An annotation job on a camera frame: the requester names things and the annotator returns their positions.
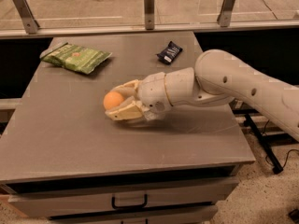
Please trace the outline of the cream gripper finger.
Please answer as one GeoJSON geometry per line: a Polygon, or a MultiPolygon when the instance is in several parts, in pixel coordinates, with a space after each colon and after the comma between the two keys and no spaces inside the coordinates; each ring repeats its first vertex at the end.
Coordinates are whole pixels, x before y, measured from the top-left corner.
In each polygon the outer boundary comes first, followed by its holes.
{"type": "Polygon", "coordinates": [[[124,99],[124,101],[114,108],[106,110],[106,115],[115,121],[140,119],[148,109],[133,97],[124,99]]]}
{"type": "Polygon", "coordinates": [[[139,99],[138,97],[138,88],[141,81],[138,79],[128,81],[124,84],[121,84],[117,87],[114,87],[112,91],[120,93],[125,99],[133,97],[139,99]]]}

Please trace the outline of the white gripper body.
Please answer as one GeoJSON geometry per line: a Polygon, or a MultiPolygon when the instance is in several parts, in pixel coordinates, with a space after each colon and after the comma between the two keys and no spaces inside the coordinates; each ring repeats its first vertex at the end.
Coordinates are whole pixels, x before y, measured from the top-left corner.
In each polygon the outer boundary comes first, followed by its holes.
{"type": "Polygon", "coordinates": [[[166,73],[149,75],[140,81],[137,96],[146,120],[162,119],[172,106],[165,86],[166,73]]]}

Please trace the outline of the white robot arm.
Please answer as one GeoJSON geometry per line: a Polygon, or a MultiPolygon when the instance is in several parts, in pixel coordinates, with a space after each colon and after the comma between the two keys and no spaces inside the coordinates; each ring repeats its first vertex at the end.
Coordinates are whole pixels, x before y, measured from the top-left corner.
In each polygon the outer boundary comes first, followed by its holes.
{"type": "Polygon", "coordinates": [[[203,52],[194,67],[152,74],[112,90],[122,98],[106,109],[113,120],[155,120],[176,105],[225,105],[236,98],[299,140],[299,88],[223,50],[203,52]]]}

